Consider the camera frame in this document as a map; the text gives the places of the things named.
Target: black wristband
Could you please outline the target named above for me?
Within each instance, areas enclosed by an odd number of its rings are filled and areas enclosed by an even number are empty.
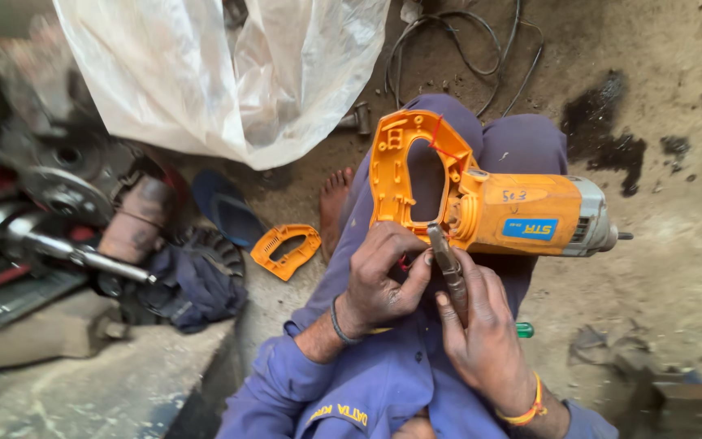
[[[335,298],[332,299],[332,304],[329,305],[329,313],[332,316],[332,326],[335,327],[335,332],[338,334],[338,337],[340,337],[340,340],[343,340],[343,344],[346,344],[346,346],[353,346],[354,344],[360,344],[363,338],[348,338],[346,337],[346,334],[343,334],[343,331],[340,330],[340,325],[338,325],[338,314],[335,311],[335,301],[338,300],[338,297],[340,297],[340,294],[336,295]]]

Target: power tool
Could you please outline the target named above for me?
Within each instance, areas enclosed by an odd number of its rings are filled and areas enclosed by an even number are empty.
[[[490,174],[439,115],[401,110],[381,118],[370,153],[370,224],[395,221],[430,242],[428,222],[415,222],[407,157],[416,139],[426,139],[443,161],[445,185],[434,223],[450,246],[468,252],[591,256],[607,252],[619,232],[608,215],[603,191],[580,176]]]

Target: sleeve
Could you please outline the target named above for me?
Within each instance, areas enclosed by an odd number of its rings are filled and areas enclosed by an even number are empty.
[[[619,431],[603,416],[571,400],[562,402],[570,411],[570,427],[564,439],[617,439]]]
[[[310,361],[289,332],[262,344],[253,372],[226,400],[216,439],[291,437],[295,417],[324,394],[335,364]]]

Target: hammer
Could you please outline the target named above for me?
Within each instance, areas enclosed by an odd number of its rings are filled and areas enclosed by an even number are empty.
[[[367,107],[367,102],[362,101],[353,107],[353,112],[344,115],[334,131],[338,128],[356,128],[356,134],[370,134],[370,109]]]

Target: orange plastic cover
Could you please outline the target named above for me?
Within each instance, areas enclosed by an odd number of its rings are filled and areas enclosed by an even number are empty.
[[[435,221],[447,232],[449,244],[469,252],[561,254],[570,243],[582,196],[569,178],[486,173],[464,139],[439,115],[425,110],[398,111],[378,125],[370,153],[371,225],[395,221],[429,242],[428,222],[410,216],[416,201],[407,158],[411,144],[420,138],[429,141],[443,161],[445,183]],[[543,219],[555,225],[533,230],[530,236],[505,232],[506,224]],[[548,239],[531,237],[545,233]]]
[[[305,241],[279,260],[270,259],[272,253],[290,237],[305,236]],[[307,224],[287,224],[275,226],[264,234],[251,250],[251,257],[257,264],[265,267],[274,275],[288,280],[295,271],[305,264],[321,246],[318,232]]]

